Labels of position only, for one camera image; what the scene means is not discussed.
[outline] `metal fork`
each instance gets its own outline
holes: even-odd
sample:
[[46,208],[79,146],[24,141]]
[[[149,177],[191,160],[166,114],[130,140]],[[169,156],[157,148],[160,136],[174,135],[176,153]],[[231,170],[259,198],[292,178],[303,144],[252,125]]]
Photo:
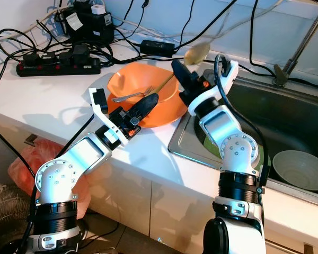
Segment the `metal fork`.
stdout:
[[128,98],[131,98],[133,96],[137,96],[137,95],[140,95],[140,94],[143,94],[144,96],[146,96],[150,92],[152,92],[153,89],[154,89],[153,86],[149,86],[143,93],[139,92],[139,93],[123,96],[123,97],[113,98],[112,101],[114,101],[114,102],[123,102],[123,101],[127,100]]

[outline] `stainless steel sink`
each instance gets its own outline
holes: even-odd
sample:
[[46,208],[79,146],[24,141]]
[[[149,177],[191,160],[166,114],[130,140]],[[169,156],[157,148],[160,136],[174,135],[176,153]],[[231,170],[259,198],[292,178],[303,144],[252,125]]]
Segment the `stainless steel sink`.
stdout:
[[[228,98],[263,132],[271,160],[284,150],[304,151],[318,157],[318,97],[237,77]],[[260,143],[247,125],[243,122],[241,125],[244,132]],[[187,113],[172,137],[169,150],[219,169],[222,160],[202,145],[205,137],[198,120]],[[267,187],[318,205],[318,192],[284,183],[273,168]]]

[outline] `faucet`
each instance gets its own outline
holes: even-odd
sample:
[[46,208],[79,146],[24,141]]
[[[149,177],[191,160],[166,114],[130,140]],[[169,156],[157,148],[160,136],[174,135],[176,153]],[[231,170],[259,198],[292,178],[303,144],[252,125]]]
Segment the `faucet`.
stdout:
[[312,38],[313,34],[318,28],[318,16],[314,20],[313,24],[311,25],[310,29],[308,30],[307,34],[303,38],[301,44],[299,45],[298,49],[290,58],[283,69],[279,67],[279,65],[275,64],[273,67],[275,69],[276,78],[272,81],[273,85],[284,87],[286,85],[286,82],[293,71],[293,69],[296,67],[298,63],[298,58],[302,54],[303,50],[307,46],[308,42]]

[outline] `white bowl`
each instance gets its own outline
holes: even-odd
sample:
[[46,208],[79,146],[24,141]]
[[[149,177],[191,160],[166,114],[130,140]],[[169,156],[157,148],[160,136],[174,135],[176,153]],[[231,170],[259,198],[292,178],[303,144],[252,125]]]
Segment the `white bowl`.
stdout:
[[318,158],[300,151],[283,151],[273,158],[277,174],[288,183],[318,191]]

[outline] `orange bowl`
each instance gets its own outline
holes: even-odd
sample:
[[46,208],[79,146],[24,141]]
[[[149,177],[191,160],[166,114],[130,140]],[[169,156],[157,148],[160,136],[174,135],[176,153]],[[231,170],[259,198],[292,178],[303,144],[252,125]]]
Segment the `orange bowl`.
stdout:
[[[133,62],[115,73],[110,79],[107,88],[115,97],[123,97],[138,92],[143,93],[149,86],[156,88],[161,85],[170,75],[172,75],[172,72],[169,70]],[[158,103],[170,99],[178,90],[178,86],[179,82],[173,76],[158,92]],[[143,95],[138,95],[126,101],[135,104],[143,97]]]
[[[129,110],[133,104],[127,101],[114,102],[112,99],[115,98],[113,94],[110,94],[107,100],[108,113],[112,113],[116,108],[122,107],[124,110]],[[165,124],[174,122],[175,120],[182,117],[187,111],[187,107],[179,97],[179,91],[177,91],[172,98],[166,102],[157,104],[154,109],[146,116],[139,125],[142,128],[154,128]]]

